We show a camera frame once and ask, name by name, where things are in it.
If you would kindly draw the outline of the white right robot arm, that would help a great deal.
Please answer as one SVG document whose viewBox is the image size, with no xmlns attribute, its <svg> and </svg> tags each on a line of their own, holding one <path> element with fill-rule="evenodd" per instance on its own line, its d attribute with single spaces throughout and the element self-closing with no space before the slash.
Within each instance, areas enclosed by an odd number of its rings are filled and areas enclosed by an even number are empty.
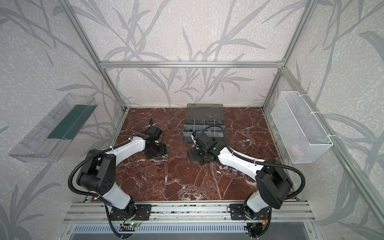
<svg viewBox="0 0 384 240">
<path fill-rule="evenodd" d="M 190 162 L 200 164 L 218 162 L 234 168 L 256 181 L 257 191 L 243 203 L 250 216 L 266 208 L 280 209 L 292 188 L 292 181 L 283 166 L 275 159 L 259 160 L 251 158 L 218 144 L 207 150 L 194 147 L 187 151 Z"/>
</svg>

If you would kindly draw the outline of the grey plastic organizer box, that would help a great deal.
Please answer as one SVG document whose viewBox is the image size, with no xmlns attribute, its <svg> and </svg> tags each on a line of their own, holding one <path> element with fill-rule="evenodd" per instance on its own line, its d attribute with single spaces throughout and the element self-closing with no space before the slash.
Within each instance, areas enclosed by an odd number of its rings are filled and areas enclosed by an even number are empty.
<svg viewBox="0 0 384 240">
<path fill-rule="evenodd" d="M 219 125 L 225 128 L 224 107 L 222 104 L 187 104 L 183 143 L 193 144 L 192 134 L 200 133 L 206 127 Z"/>
</svg>

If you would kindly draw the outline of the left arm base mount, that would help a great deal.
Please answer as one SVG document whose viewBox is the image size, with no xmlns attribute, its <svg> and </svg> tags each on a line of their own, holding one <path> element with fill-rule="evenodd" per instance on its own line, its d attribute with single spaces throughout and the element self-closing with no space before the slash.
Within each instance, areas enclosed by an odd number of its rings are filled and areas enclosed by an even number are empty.
<svg viewBox="0 0 384 240">
<path fill-rule="evenodd" d="M 151 204 L 137 204 L 135 205 L 135 209 L 133 209 L 133 205 L 129 206 L 125 210 L 112 208 L 110 213 L 110 219 L 112 221 L 148 221 L 151 215 L 151 210 Z"/>
</svg>

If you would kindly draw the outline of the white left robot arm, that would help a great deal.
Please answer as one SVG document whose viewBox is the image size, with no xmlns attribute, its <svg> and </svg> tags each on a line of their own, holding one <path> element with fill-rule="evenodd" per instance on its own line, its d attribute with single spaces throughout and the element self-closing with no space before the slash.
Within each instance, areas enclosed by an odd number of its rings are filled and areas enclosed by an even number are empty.
<svg viewBox="0 0 384 240">
<path fill-rule="evenodd" d="M 91 150 L 86 159 L 75 168 L 79 173 L 78 186 L 86 189 L 86 195 L 93 194 L 108 206 L 127 215 L 136 212 L 135 201 L 116 184 L 116 167 L 128 157 L 143 152 L 148 160 L 168 154 L 167 146 L 158 138 L 139 134 L 105 150 Z"/>
</svg>

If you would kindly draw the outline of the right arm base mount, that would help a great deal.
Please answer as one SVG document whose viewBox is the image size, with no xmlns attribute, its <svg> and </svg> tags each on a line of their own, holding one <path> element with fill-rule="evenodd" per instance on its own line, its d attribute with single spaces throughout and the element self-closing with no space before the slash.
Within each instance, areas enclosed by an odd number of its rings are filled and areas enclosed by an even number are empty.
<svg viewBox="0 0 384 240">
<path fill-rule="evenodd" d="M 231 220 L 266 220 L 271 213 L 271 207 L 263 208 L 259 212 L 252 212 L 251 209 L 246 207 L 244 209 L 243 204 L 230 204 L 228 212 L 231 215 Z"/>
</svg>

